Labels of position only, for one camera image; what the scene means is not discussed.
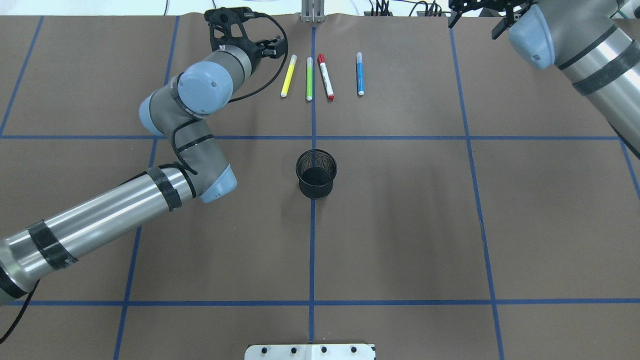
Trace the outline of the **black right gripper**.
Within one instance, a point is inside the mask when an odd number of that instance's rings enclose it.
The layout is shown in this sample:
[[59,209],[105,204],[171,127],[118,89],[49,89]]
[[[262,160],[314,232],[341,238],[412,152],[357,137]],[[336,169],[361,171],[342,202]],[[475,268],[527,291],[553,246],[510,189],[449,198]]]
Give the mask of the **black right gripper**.
[[491,39],[496,40],[519,20],[520,14],[526,13],[534,4],[535,0],[449,0],[448,28],[454,28],[463,14],[474,10],[489,9],[498,13],[505,12],[505,18],[502,18],[491,30]]

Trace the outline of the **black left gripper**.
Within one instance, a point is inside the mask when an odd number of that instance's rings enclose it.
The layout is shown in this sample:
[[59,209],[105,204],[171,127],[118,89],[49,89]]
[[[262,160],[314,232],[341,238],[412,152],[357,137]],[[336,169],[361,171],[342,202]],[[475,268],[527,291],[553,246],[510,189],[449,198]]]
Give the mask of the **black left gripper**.
[[[250,7],[219,7],[206,10],[205,22],[210,32],[210,45],[213,50],[222,46],[235,46],[244,51],[252,66],[258,66],[262,59],[281,59],[288,57],[288,37],[281,24],[270,14],[252,10]],[[267,19],[281,32],[281,36],[253,41],[249,38],[244,24],[253,19]]]

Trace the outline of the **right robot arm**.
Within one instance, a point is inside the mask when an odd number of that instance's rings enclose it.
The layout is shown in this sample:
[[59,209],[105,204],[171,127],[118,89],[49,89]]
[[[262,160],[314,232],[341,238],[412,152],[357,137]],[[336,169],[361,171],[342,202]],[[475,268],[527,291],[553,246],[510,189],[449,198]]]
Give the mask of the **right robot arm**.
[[638,156],[640,46],[612,19],[625,5],[624,0],[451,0],[448,27],[473,10],[504,12],[491,38],[507,33],[531,66],[555,66]]

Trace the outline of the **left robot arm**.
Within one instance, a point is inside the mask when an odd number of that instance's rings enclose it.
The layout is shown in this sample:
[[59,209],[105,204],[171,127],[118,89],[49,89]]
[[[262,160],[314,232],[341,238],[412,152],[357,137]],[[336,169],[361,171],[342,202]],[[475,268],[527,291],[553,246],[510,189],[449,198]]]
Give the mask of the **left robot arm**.
[[208,118],[259,94],[276,75],[246,95],[237,92],[263,59],[289,54],[283,25],[251,7],[208,9],[209,53],[154,89],[138,107],[151,135],[166,141],[173,161],[150,165],[114,187],[1,239],[1,304],[34,294],[46,276],[153,219],[198,199],[212,203],[238,186]]

